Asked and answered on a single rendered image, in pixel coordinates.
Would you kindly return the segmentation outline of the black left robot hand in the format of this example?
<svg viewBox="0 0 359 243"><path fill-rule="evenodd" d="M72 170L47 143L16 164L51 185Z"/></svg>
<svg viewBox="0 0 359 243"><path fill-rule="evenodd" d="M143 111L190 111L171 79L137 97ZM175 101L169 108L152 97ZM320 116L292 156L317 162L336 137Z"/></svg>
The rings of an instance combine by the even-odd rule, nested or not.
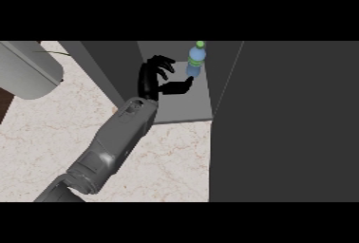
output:
<svg viewBox="0 0 359 243"><path fill-rule="evenodd" d="M175 61L162 56L153 55L144 63L141 63L137 78L137 96L146 100L158 101L158 94L181 95L193 84L193 77L189 76L181 82L158 83L158 76L168 80L165 71L175 72L172 64Z"/></svg>

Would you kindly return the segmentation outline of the pale grey rounded appliance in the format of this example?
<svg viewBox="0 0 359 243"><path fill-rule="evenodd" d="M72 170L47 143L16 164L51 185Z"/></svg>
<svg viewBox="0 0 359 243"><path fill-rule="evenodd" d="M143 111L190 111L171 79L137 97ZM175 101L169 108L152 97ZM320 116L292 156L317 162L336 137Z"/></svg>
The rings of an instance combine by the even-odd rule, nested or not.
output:
<svg viewBox="0 0 359 243"><path fill-rule="evenodd" d="M0 87L23 100L47 95L63 68L36 41L0 41Z"/></svg>

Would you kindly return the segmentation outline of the blue water bottle green cap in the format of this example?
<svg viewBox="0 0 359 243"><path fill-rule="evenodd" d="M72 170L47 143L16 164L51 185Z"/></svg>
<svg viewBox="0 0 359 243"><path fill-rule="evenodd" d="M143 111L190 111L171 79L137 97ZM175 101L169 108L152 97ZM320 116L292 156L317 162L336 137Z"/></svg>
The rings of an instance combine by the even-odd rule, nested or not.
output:
<svg viewBox="0 0 359 243"><path fill-rule="evenodd" d="M199 76L205 57L206 57L205 42L198 41L195 46L189 49L189 53L187 53L187 66L186 66L187 76L192 76L193 78Z"/></svg>

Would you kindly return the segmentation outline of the grey cabinet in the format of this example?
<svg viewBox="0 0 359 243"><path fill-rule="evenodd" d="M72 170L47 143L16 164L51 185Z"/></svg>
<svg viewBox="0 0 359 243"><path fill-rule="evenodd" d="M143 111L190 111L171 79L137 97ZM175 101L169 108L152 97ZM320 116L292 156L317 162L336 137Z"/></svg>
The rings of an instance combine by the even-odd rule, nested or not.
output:
<svg viewBox="0 0 359 243"><path fill-rule="evenodd" d="M212 119L234 68L242 43L206 41L205 63L189 91L181 95L162 95L153 122L202 122ZM186 78L186 62L192 41L63 41L72 60L93 79L115 106L137 95L140 64L155 55L175 60L174 82Z"/></svg>

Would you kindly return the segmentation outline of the dark grey cabinet door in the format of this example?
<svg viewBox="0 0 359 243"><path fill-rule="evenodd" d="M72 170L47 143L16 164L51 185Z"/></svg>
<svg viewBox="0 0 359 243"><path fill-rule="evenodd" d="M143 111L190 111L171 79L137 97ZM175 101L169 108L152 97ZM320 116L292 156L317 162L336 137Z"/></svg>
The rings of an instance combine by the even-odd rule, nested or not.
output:
<svg viewBox="0 0 359 243"><path fill-rule="evenodd" d="M243 44L211 124L209 197L359 200L359 42Z"/></svg>

